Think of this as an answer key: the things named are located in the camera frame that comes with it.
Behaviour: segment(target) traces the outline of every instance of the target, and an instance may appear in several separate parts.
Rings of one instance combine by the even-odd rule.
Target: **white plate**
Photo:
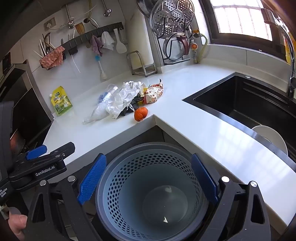
[[[287,145],[277,131],[268,126],[255,126],[254,128],[252,128],[252,130],[257,132],[259,135],[267,139],[278,149],[282,150],[286,155],[288,155]]]

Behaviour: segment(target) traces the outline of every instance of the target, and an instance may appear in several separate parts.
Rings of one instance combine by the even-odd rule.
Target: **cloth towel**
[[[103,43],[96,37],[93,35],[93,37],[91,38],[91,46],[92,46],[92,50],[99,56],[103,56],[103,52],[101,51],[102,47],[103,47]]]
[[[115,43],[115,41],[108,32],[103,32],[102,43],[104,45],[103,48],[113,50],[113,43]]]
[[[49,54],[45,55],[42,59],[39,60],[40,64],[48,69],[63,63],[63,51],[65,49],[62,46],[57,47]]]

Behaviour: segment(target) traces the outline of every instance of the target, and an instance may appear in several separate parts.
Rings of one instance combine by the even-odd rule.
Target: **finger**
[[[9,227],[12,232],[20,239],[24,239],[24,234],[21,232],[22,229],[26,227],[27,224],[27,216],[25,215],[16,215],[9,213],[8,219]]]

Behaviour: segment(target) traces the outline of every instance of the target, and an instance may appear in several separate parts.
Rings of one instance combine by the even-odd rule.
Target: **blue basket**
[[[117,156],[96,191],[98,215],[117,240],[184,240],[199,227],[208,201],[191,168],[191,154],[146,143]]]

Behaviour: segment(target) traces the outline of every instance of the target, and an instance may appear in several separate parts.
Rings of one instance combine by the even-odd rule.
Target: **black sink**
[[[234,73],[187,97],[201,108],[253,137],[296,172],[296,102],[286,93],[260,80]],[[265,125],[286,142],[288,155],[251,129]]]

